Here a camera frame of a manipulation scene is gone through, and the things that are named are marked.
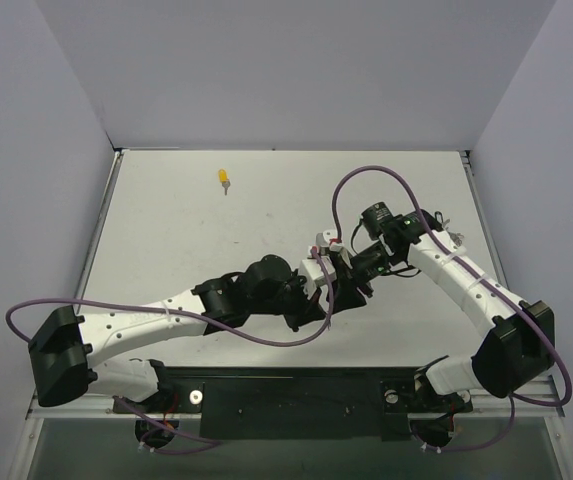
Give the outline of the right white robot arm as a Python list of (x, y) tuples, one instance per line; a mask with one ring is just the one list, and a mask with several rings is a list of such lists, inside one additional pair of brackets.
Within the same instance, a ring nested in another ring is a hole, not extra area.
[(481, 337), (472, 356), (447, 356), (423, 367), (413, 383), (415, 402), (434, 409), (449, 394), (483, 389), (498, 398), (513, 394), (551, 368), (555, 320), (542, 301), (528, 303), (485, 273), (425, 210), (394, 215), (383, 202), (362, 212), (371, 245), (351, 253), (340, 235), (330, 241), (334, 268), (359, 299), (372, 295), (371, 281), (395, 275), (405, 264), (430, 278), (468, 317)]

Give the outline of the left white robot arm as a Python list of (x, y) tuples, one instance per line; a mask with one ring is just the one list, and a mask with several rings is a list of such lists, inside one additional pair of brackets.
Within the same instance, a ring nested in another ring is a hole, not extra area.
[(161, 363), (128, 359), (126, 353), (218, 331), (240, 336), (252, 315), (282, 316), (290, 323), (328, 322), (332, 312), (320, 307), (319, 295), (335, 279), (325, 256), (313, 255), (293, 270), (283, 258), (267, 255), (242, 273), (207, 280), (149, 305), (98, 303), (97, 312), (79, 315), (73, 305), (61, 303), (28, 346), (38, 403), (61, 406), (95, 393), (161, 411), (172, 397)]

